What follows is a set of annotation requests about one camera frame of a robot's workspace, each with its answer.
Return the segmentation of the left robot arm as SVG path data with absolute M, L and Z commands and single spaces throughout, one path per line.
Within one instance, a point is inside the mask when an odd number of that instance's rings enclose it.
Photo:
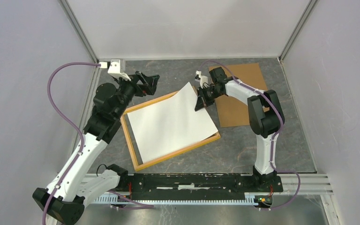
M 154 95 L 159 75 L 140 71 L 115 78 L 118 87 L 103 83 L 96 89 L 92 114 L 81 132 L 81 139 L 58 175 L 45 188 L 36 188 L 32 198 L 45 215 L 64 225 L 74 225 L 86 207 L 110 189 L 128 187 L 126 171 L 110 166 L 86 184 L 82 181 L 97 156 L 121 127 L 121 117 L 134 97 Z

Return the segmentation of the wooden picture frame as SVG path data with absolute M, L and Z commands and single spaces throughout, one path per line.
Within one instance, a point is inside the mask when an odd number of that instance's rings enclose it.
M 131 139 L 131 136 L 130 136 L 130 132 L 129 132 L 129 128 L 128 128 L 128 125 L 126 123 L 126 120 L 125 120 L 125 115 L 130 113 L 130 112 L 133 112 L 133 111 L 136 111 L 136 110 L 140 110 L 142 108 L 145 108 L 149 105 L 152 105 L 152 104 L 155 104 L 155 103 L 158 103 L 158 102 L 161 102 L 161 101 L 164 101 L 166 99 L 169 99 L 171 98 L 172 96 L 174 96 L 178 91 L 175 91 L 175 92 L 172 92 L 172 93 L 169 93 L 169 94 L 166 94 L 164 96 L 161 96 L 161 97 L 158 97 L 158 98 L 155 98 L 153 100 L 149 100 L 147 102 L 144 102 L 144 103 L 141 103 L 141 104 L 138 104 L 138 105 L 135 105 L 135 106 L 132 106 L 132 107 L 129 107 L 125 110 L 124 114 L 122 115 L 122 117 L 120 118 L 120 121 L 121 121 L 121 124 L 122 124 L 122 128 L 123 128 L 123 132 L 124 132 L 124 136 L 125 136 L 125 139 L 126 139 L 126 143 L 127 143 L 127 147 L 128 147 L 128 151 L 129 151 L 129 154 L 130 154 L 130 157 L 131 157 L 131 160 L 132 160 L 132 164 L 133 164 L 133 168 L 135 169 L 135 171 L 140 171 L 140 170 L 143 170 L 143 169 L 146 169 L 150 166 L 153 166 L 153 165 L 156 165 L 158 163 L 161 163 L 165 160 L 168 160 L 168 159 L 171 159 L 175 156 L 178 156 L 178 155 L 181 155 L 183 153 L 186 153 L 190 150 L 193 150 L 193 149 L 196 149 L 196 148 L 199 148 L 201 146 L 204 146 L 208 143 L 211 143 L 213 141 L 216 141 L 218 139 L 221 138 L 221 135 L 219 132 L 216 132 L 215 134 L 211 135 L 209 138 L 206 138 L 200 142 L 197 142 L 195 144 L 192 144 L 192 145 L 189 145 L 185 148 L 182 148 L 182 149 L 179 149 L 173 153 L 170 153 L 170 154 L 167 154 L 167 155 L 164 155 L 162 157 L 159 157 L 157 159 L 154 159 L 154 160 L 151 160 L 149 162 L 146 162 L 146 163 L 143 163 L 143 164 L 139 164 L 138 160 L 137 160 L 137 156 L 136 156 L 136 153 L 135 153 L 135 149 L 134 149 L 134 146 L 133 146 L 133 143 L 132 143 L 132 139 Z

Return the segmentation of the building and sky photo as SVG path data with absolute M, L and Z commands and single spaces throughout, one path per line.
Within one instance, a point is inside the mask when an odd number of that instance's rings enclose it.
M 128 108 L 122 121 L 134 168 L 139 171 L 220 139 L 207 111 L 195 111 L 197 94 L 179 91 Z

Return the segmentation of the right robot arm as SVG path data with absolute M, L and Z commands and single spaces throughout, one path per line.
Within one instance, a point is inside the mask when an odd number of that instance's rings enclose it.
M 252 183 L 247 187 L 254 191 L 282 192 L 281 179 L 275 168 L 275 151 L 278 133 L 285 119 L 277 93 L 254 88 L 235 76 L 228 77 L 221 67 L 210 71 L 211 84 L 208 83 L 209 78 L 199 70 L 195 73 L 195 79 L 200 84 L 197 88 L 196 112 L 214 104 L 220 96 L 235 98 L 247 106 L 249 125 L 257 140 Z

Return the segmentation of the brown backing board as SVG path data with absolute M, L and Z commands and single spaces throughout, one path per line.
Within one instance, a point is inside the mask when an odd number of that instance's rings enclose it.
M 231 77 L 232 72 L 243 83 L 261 91 L 268 90 L 258 63 L 227 65 L 226 67 L 224 71 L 228 77 Z M 235 82 L 229 82 L 229 87 L 229 96 L 222 95 L 215 99 L 220 126 L 226 128 L 250 125 L 246 103 L 253 91 Z

